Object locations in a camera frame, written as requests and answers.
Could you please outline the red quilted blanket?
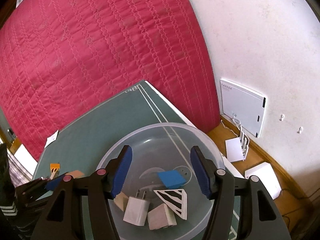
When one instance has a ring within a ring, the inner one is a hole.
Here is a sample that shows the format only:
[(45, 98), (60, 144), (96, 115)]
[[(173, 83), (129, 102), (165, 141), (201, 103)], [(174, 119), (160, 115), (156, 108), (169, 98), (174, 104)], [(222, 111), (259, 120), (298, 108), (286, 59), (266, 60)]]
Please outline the red quilted blanket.
[(34, 159), (55, 131), (140, 80), (200, 130), (219, 124), (189, 0), (23, 0), (1, 28), (1, 109)]

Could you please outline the white paper sheet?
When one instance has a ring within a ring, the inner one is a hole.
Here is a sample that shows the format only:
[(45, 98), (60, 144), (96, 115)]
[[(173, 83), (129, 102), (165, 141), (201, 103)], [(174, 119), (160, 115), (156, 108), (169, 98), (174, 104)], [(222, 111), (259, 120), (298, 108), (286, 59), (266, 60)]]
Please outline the white paper sheet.
[(47, 138), (44, 148), (47, 148), (52, 142), (54, 142), (57, 139), (58, 133), (59, 130), (56, 130), (51, 136)]

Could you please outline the clear plastic bowl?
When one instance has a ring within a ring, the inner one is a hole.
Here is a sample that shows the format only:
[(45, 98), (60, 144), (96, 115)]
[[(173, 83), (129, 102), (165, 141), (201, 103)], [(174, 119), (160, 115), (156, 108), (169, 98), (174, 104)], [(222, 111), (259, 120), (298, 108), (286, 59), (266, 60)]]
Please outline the clear plastic bowl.
[(145, 126), (118, 140), (102, 157), (98, 168), (116, 158), (125, 145), (132, 148), (133, 158), (122, 192), (128, 197), (146, 193), (152, 210), (163, 203), (154, 191), (166, 189), (158, 173), (176, 170), (186, 181), (182, 189), (187, 193), (188, 217), (186, 220), (176, 217), (176, 226), (150, 230), (148, 224), (135, 226), (125, 222), (124, 213), (110, 201), (120, 239), (201, 239), (213, 201), (201, 192), (190, 161), (190, 150), (198, 146), (205, 158), (212, 160), (217, 168), (224, 168), (221, 153), (212, 139), (184, 124), (169, 122)]

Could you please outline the brown wooden block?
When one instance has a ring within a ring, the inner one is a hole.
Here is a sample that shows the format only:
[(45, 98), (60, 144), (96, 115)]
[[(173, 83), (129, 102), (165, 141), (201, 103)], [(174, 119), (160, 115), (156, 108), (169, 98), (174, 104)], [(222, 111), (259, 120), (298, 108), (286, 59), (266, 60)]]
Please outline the brown wooden block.
[(74, 170), (72, 172), (67, 172), (66, 175), (72, 176), (74, 179), (84, 177), (84, 173), (79, 170)]

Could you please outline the blue block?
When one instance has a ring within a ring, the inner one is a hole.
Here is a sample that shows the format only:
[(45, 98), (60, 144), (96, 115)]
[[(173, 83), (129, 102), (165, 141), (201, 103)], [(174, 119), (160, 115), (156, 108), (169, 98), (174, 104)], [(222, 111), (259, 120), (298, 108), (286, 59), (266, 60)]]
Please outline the blue block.
[(176, 170), (158, 172), (157, 175), (167, 189), (179, 189), (187, 182)]

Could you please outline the beige wooden wedge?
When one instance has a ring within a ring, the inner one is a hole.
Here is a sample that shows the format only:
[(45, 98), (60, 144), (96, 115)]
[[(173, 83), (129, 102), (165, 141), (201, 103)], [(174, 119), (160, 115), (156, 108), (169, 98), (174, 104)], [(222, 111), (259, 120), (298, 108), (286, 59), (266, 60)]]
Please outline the beige wooden wedge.
[(158, 230), (177, 225), (174, 212), (164, 203), (149, 211), (147, 219), (150, 230)]

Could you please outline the white router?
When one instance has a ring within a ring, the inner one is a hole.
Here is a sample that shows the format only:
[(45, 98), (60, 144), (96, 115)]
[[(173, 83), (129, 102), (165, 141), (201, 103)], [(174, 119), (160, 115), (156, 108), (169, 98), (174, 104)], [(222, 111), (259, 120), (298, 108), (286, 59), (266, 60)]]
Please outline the white router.
[(227, 159), (233, 163), (244, 161), (249, 150), (249, 137), (245, 135), (243, 128), (240, 126), (239, 136), (225, 141)]

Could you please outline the white wall panel box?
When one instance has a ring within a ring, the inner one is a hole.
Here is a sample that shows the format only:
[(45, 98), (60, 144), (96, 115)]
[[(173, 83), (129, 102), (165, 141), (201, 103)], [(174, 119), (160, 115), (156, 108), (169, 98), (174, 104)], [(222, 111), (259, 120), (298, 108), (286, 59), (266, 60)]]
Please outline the white wall panel box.
[(267, 97), (251, 88), (220, 79), (223, 114), (239, 120), (254, 137), (260, 137)]

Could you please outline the wooden window sill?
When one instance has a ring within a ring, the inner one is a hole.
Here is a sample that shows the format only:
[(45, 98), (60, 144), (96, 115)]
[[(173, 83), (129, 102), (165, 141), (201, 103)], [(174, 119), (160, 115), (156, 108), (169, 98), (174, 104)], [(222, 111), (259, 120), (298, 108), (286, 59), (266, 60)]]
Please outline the wooden window sill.
[(18, 149), (21, 147), (22, 143), (21, 143), (20, 139), (18, 139), (16, 134), (14, 134), (14, 138), (12, 138), (8, 134), (7, 130), (4, 130), (2, 128), (0, 129), (1, 139), (6, 144), (8, 150), (10, 151), (10, 153), (12, 155), (14, 155), (18, 151)]

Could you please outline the white phone charger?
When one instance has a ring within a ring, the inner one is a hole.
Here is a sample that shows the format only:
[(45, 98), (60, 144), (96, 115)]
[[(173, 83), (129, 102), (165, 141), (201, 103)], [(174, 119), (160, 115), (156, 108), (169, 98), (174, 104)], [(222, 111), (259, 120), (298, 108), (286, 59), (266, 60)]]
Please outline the white phone charger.
[(146, 200), (146, 191), (143, 192), (142, 198), (139, 198), (139, 193), (138, 190), (135, 197), (129, 197), (123, 221), (135, 226), (144, 226), (150, 202)]

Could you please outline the dark bottle on sill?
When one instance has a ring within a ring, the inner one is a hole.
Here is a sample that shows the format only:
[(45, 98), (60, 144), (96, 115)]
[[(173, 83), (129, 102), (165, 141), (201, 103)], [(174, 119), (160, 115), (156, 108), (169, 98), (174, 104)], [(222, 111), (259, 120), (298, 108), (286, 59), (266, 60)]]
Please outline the dark bottle on sill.
[(14, 138), (14, 132), (12, 131), (12, 129), (9, 128), (7, 132), (12, 138)]

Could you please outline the grey wooden wedge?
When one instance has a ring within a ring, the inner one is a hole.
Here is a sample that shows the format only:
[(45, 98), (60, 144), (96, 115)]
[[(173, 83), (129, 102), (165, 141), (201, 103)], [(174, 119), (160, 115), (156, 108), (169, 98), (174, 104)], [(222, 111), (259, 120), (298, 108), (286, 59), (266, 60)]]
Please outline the grey wooden wedge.
[(123, 193), (122, 191), (116, 195), (116, 197), (114, 198), (114, 204), (123, 212), (125, 212), (126, 207), (127, 207), (127, 203), (129, 201), (128, 196)]

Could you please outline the white zebra striped wedge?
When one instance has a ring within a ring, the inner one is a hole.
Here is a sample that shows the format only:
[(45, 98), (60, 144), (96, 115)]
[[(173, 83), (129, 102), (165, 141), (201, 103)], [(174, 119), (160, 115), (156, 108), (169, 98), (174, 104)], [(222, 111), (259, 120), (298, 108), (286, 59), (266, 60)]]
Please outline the white zebra striped wedge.
[(154, 193), (181, 219), (188, 218), (188, 197), (184, 189), (154, 190)]

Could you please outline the white box on floor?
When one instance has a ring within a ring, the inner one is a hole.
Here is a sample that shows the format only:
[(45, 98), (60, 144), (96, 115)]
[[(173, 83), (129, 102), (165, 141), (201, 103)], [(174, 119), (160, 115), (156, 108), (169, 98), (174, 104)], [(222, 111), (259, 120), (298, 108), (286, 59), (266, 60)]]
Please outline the white box on floor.
[(250, 176), (257, 176), (262, 181), (272, 199), (279, 197), (281, 187), (271, 164), (263, 162), (253, 168), (247, 169), (245, 171), (245, 178), (248, 179)]

